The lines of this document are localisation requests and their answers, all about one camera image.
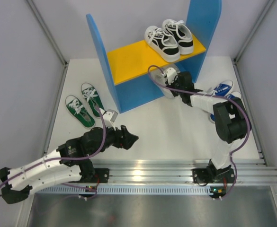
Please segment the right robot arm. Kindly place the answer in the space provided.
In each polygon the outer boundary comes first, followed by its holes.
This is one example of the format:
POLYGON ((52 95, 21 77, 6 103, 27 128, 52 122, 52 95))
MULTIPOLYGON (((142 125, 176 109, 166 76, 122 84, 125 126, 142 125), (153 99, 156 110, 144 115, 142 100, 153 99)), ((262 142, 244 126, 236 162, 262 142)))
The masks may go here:
POLYGON ((177 73, 173 68, 166 70, 166 86, 174 97, 190 107, 198 108, 210 115, 215 123, 218 143, 207 167, 194 169, 194 182, 200 186, 209 183, 230 180, 235 182, 235 166, 232 155, 236 152, 233 144, 238 140, 247 140, 251 131, 251 123, 241 101, 239 92, 232 92, 233 82, 225 80, 213 89, 203 91, 196 89, 189 72, 177 73))

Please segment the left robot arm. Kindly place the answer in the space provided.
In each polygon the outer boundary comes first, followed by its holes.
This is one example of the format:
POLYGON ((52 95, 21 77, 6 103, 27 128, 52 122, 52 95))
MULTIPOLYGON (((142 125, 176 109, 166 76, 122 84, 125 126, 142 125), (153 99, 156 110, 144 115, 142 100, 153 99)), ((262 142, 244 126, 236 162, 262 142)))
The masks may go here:
POLYGON ((91 182, 96 174, 92 157, 111 146, 128 150, 138 139, 124 125, 120 128, 95 127, 30 164, 2 168, 0 197, 7 204, 14 204, 54 185, 91 182))

